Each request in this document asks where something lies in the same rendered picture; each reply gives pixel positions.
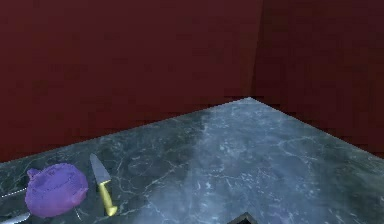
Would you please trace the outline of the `silver cutlery piece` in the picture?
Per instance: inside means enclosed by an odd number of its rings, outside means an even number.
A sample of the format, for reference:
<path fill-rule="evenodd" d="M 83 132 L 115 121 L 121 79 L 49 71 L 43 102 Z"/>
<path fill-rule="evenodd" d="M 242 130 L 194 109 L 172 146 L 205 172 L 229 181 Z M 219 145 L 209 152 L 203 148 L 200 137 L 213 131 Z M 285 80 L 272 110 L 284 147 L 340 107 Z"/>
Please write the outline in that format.
<path fill-rule="evenodd" d="M 7 219 L 5 221 L 1 221 L 0 224 L 18 224 L 18 223 L 21 223 L 21 222 L 28 220 L 28 218 L 30 216 L 31 216 L 31 214 L 29 212 L 27 212 L 27 213 L 24 213 L 24 214 L 21 214 L 18 216 L 14 216 L 14 217 Z"/>

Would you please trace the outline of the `yellow-handled kitchen knife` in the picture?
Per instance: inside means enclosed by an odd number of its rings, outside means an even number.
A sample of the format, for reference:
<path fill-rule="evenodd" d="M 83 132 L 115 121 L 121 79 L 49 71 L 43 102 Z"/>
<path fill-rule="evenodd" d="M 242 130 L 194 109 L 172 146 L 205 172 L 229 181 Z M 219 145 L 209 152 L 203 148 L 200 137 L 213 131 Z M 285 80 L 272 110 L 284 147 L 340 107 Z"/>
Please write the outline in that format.
<path fill-rule="evenodd" d="M 113 204 L 110 193 L 106 187 L 106 184 L 111 181 L 111 176 L 95 154 L 90 155 L 90 162 L 105 213 L 108 216 L 114 216 L 117 213 L 118 208 Z"/>

